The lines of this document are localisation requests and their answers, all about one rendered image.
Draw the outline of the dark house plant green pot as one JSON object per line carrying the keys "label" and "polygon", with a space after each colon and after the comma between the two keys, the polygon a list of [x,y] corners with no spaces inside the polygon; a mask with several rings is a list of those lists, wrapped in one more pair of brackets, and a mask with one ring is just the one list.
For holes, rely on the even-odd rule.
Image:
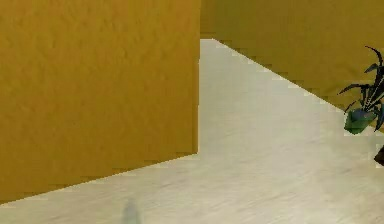
{"label": "dark house plant green pot", "polygon": [[384,58],[382,53],[368,46],[378,59],[377,63],[371,64],[365,73],[376,72],[372,84],[350,84],[340,91],[340,94],[351,89],[360,89],[360,98],[350,103],[344,110],[346,120],[344,129],[350,134],[356,135],[363,132],[373,121],[376,121],[375,131],[384,124]]}

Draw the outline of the dark brown furniture corner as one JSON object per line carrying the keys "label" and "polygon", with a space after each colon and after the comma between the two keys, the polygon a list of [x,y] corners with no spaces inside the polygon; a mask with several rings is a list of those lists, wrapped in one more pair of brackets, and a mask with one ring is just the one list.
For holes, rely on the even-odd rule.
{"label": "dark brown furniture corner", "polygon": [[380,148],[374,157],[374,161],[384,167],[384,145]]}

